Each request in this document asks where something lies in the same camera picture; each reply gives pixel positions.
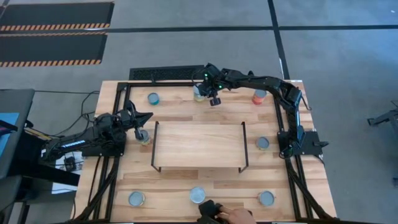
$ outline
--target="wooden board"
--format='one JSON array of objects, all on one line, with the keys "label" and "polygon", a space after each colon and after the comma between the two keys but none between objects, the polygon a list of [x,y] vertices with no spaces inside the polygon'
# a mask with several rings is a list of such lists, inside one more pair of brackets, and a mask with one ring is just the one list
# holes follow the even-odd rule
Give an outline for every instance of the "wooden board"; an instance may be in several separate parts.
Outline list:
[{"label": "wooden board", "polygon": [[[307,99],[303,83],[293,84],[303,91],[303,96]],[[97,115],[112,112],[116,86],[115,81],[103,82]],[[159,105],[148,104],[147,95],[152,92],[159,94]],[[195,222],[200,213],[198,206],[189,201],[188,197],[190,189],[195,186],[205,189],[207,200],[212,199],[229,208],[244,207],[251,210],[257,221],[295,220],[285,162],[278,157],[276,133],[279,127],[274,100],[268,94],[262,105],[254,105],[251,102],[253,93],[254,90],[247,88],[223,90],[219,92],[222,104],[211,107],[208,100],[201,103],[194,101],[190,87],[133,88],[131,100],[136,104],[137,110],[154,113],[144,126],[152,137],[155,121],[162,124],[238,124],[245,121],[250,166],[242,174],[238,174],[235,169],[224,168],[164,168],[162,173],[158,173],[150,166],[152,145],[141,146],[134,139],[134,131],[130,130],[125,154],[119,165],[111,221]],[[311,114],[303,103],[300,104],[300,120],[305,129],[313,129]],[[260,151],[256,147],[256,139],[260,136],[266,136],[270,142],[266,151]],[[326,212],[335,216],[324,166],[313,156],[302,156],[302,160],[309,191]],[[97,158],[90,157],[83,165],[76,193],[77,214],[87,204],[96,161]],[[145,203],[139,208],[131,207],[128,203],[129,194],[135,190],[146,196]],[[269,190],[275,195],[273,206],[263,207],[257,202],[257,195],[263,190]],[[299,190],[298,200],[304,217],[305,207]],[[104,197],[100,217],[104,217],[106,201],[107,197]]]},{"label": "wooden board", "polygon": [[241,124],[162,122],[157,128],[155,148],[157,167],[243,168],[246,165]]}]

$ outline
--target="human hand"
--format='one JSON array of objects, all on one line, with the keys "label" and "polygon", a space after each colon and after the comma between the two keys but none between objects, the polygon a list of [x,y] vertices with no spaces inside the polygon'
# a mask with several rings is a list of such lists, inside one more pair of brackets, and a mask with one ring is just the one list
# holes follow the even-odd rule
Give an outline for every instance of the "human hand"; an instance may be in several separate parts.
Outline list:
[{"label": "human hand", "polygon": [[246,209],[240,208],[231,210],[222,206],[220,211],[223,213],[217,216],[226,220],[229,224],[256,224],[253,216]]}]

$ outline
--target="gray floor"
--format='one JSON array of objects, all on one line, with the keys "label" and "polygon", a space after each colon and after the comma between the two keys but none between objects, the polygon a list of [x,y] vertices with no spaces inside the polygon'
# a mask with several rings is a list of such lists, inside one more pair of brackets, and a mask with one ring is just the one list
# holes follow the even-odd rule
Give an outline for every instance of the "gray floor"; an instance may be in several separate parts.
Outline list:
[{"label": "gray floor", "polygon": [[[11,0],[22,2],[80,2]],[[274,0],[281,26],[398,24],[394,0]],[[116,0],[111,27],[271,25],[266,1]],[[284,31],[291,79],[304,81],[337,214],[344,220],[398,223],[397,138],[366,118],[398,100],[398,30]],[[125,80],[129,68],[204,64],[282,77],[274,35],[253,32],[110,34],[98,66],[0,68],[0,88],[93,91]],[[80,114],[84,95],[36,93],[29,119],[56,133]],[[96,97],[85,111],[94,110]],[[71,132],[84,128],[78,123]],[[73,194],[36,201],[28,223],[66,220]]]}]

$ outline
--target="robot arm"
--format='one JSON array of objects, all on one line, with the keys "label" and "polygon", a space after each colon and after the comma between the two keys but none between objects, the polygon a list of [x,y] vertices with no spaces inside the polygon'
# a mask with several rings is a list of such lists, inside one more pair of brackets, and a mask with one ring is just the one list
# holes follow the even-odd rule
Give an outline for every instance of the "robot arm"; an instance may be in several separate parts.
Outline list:
[{"label": "robot arm", "polygon": [[221,104],[217,98],[217,92],[223,89],[236,89],[241,87],[253,88],[257,90],[266,90],[271,93],[276,102],[280,104],[287,113],[287,122],[289,124],[289,146],[284,151],[284,155],[291,155],[292,151],[301,148],[305,131],[300,125],[299,104],[302,98],[302,92],[289,82],[285,82],[275,77],[255,77],[252,72],[244,75],[239,71],[222,69],[218,70],[214,65],[208,64],[203,70],[199,71],[205,79],[198,87],[202,96],[212,97],[211,106]]},{"label": "robot arm", "polygon": [[121,156],[126,144],[126,131],[134,128],[136,139],[141,140],[141,127],[153,113],[140,113],[130,101],[117,114],[101,114],[93,126],[83,132],[47,141],[43,145],[42,160],[54,161],[68,152],[81,151],[82,156]]}]

